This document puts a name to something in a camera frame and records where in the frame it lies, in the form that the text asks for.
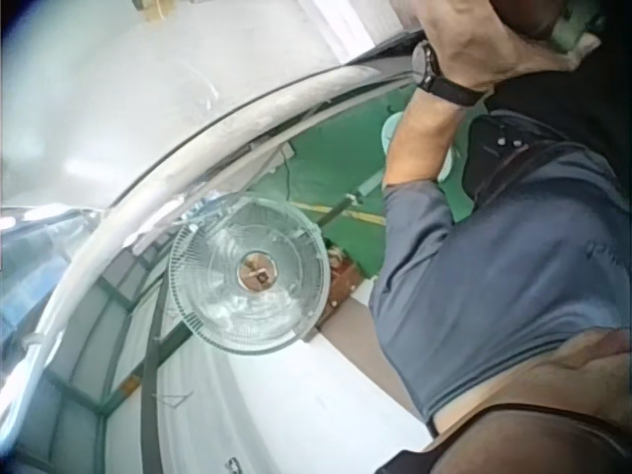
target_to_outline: person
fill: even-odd
[[[435,439],[379,472],[632,472],[625,45],[606,26],[559,54],[489,0],[415,5],[452,89],[422,71],[391,142],[369,307]],[[470,128],[475,209],[455,224],[435,180],[462,104],[493,89]]]

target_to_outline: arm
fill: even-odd
[[[488,91],[530,72],[572,70],[598,46],[588,36],[576,51],[560,55],[527,42],[502,24],[489,0],[410,1],[443,75],[474,90]],[[388,150],[386,252],[370,302],[381,343],[406,318],[411,296],[423,291],[452,229],[450,209],[434,180],[463,115],[463,109],[417,91]]]
[[[463,116],[462,108],[415,92],[388,149],[384,185],[436,180]]]

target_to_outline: fan grille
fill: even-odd
[[[211,202],[182,227],[169,278],[189,328],[237,354],[268,353],[303,337],[330,283],[318,226],[288,203],[248,193]]]

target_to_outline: yellow line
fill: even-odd
[[[328,207],[326,205],[312,205],[312,204],[303,204],[302,202],[292,202],[292,205],[298,207],[303,210],[311,210],[313,212],[318,212],[320,214],[326,214],[332,207]],[[355,220],[361,220],[362,222],[368,222],[369,224],[375,225],[385,225],[384,217],[381,215],[369,214],[367,212],[357,212],[355,210],[345,210],[342,213],[345,217],[350,217]]]

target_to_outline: gray shirt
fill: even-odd
[[[370,309],[426,423],[587,329],[630,326],[630,206],[614,183],[602,157],[575,152],[458,224],[434,183],[385,190]]]

